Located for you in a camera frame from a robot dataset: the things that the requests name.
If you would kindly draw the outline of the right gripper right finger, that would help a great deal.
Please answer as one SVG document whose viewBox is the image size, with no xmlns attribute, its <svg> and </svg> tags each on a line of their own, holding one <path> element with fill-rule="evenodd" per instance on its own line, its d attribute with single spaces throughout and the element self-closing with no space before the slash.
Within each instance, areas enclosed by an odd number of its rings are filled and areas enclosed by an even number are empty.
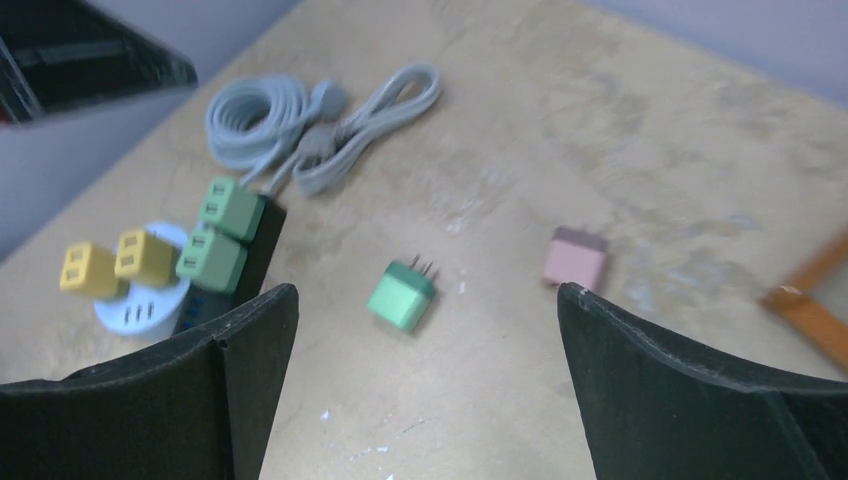
<svg viewBox="0 0 848 480">
<path fill-rule="evenodd" d="M 847 386 L 748 361 L 575 283 L 557 315 L 600 479 L 843 479 Z"/>
</svg>

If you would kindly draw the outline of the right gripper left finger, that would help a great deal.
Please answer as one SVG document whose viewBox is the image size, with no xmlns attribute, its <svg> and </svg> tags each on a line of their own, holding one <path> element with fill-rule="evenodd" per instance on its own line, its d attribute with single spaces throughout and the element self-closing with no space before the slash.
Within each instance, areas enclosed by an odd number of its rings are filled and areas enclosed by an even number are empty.
<svg viewBox="0 0 848 480">
<path fill-rule="evenodd" d="M 60 381 L 1 388 L 5 479 L 256 479 L 299 320 L 278 285 Z"/>
</svg>

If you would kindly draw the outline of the green charger plug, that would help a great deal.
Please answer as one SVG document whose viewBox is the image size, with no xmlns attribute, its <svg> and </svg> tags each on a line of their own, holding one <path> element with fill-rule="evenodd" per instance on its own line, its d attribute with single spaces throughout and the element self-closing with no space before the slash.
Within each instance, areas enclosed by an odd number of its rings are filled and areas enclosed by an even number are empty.
<svg viewBox="0 0 848 480">
<path fill-rule="evenodd" d="M 433 262 L 419 266 L 394 260 L 385 268 L 366 306 L 370 312 L 406 333 L 412 333 L 436 295 Z"/>
</svg>

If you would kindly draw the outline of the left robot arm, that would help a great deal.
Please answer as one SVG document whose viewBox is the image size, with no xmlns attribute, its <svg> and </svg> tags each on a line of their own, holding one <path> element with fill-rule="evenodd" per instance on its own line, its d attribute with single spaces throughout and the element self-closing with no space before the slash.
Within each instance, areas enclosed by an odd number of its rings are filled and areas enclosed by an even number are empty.
<svg viewBox="0 0 848 480">
<path fill-rule="evenodd" d="M 1 124 L 193 87 L 190 60 L 87 1 L 1 4 Z"/>
</svg>

